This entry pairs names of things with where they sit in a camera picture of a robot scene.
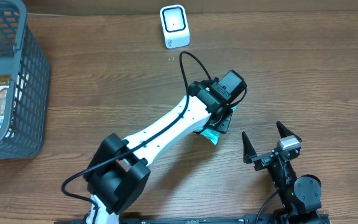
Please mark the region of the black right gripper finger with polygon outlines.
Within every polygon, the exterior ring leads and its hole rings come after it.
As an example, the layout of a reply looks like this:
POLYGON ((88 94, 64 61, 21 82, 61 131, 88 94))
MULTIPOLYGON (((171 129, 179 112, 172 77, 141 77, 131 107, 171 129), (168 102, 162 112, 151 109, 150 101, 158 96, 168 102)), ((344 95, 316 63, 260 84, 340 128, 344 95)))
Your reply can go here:
POLYGON ((243 161, 246 164, 253 163, 253 159, 257 157, 257 153, 249 140, 246 133, 242 132, 242 142, 243 142, 243 161))
POLYGON ((297 136, 295 133, 293 133, 288 128, 286 128, 280 121, 277 121, 276 125, 277 125, 277 129, 278 129, 278 132, 279 132, 279 135, 281 138, 294 136, 297 138, 297 140, 299 142, 302 142, 302 139, 299 136, 297 136))

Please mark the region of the teal tissue packet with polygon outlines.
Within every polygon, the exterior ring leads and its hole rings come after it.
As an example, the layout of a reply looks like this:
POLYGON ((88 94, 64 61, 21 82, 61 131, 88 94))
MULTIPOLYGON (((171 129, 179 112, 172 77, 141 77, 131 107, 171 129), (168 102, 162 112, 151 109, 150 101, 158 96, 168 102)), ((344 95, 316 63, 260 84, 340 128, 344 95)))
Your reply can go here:
POLYGON ((221 134, 226 134, 232 119, 232 114, 236 110, 237 106, 231 108, 225 119, 218 123, 217 129, 201 128, 194 131, 195 134, 200 134, 209 139, 214 145, 217 145, 221 134))

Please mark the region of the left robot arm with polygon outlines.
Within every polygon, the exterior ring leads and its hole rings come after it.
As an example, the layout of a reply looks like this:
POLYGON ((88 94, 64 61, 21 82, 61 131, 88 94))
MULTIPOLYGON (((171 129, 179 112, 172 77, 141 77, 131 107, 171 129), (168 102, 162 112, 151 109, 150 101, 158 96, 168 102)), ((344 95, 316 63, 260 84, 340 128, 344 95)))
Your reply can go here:
POLYGON ((84 178, 94 201, 86 223, 119 223, 119 215, 142 194, 150 166, 193 132, 226 133, 245 80, 234 70, 222 79, 193 82, 179 104, 138 133, 121 139, 109 135, 99 146, 84 178))

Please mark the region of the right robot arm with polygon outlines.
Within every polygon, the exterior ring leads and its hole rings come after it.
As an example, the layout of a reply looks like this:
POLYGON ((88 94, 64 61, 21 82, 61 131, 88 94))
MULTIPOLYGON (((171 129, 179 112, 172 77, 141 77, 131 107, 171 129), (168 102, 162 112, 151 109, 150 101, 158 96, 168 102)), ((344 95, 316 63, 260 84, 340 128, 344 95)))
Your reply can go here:
POLYGON ((259 222, 265 207, 278 195, 283 208, 275 210, 267 223, 322 223, 324 218, 318 212, 322 207, 321 181, 310 174, 298 177, 291 165, 291 160, 300 155, 302 139, 280 121, 276 125, 280 135, 277 146, 262 155, 256 153, 246 133, 241 134, 243 162, 253 164, 256 171, 268 170, 275 187, 256 214, 255 222, 259 222))

